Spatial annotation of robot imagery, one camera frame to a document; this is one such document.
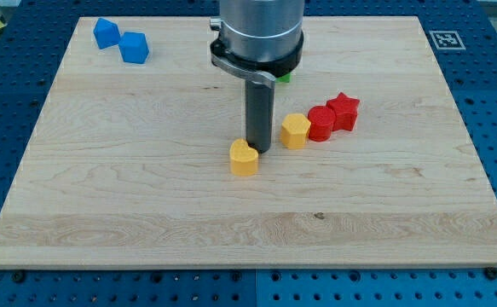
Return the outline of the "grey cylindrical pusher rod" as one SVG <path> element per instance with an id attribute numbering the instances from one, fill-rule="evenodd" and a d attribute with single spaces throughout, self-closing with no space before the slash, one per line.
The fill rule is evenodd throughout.
<path id="1" fill-rule="evenodd" d="M 246 140 L 259 153 L 271 145 L 274 90 L 264 84 L 245 81 Z"/>

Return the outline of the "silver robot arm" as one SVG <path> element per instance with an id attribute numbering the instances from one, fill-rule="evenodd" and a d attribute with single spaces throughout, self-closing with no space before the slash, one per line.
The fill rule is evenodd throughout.
<path id="1" fill-rule="evenodd" d="M 276 79 L 302 58 L 303 12 L 303 0 L 221 0 L 210 19 L 211 63 L 245 81 L 246 140 L 261 154 L 271 144 Z"/>

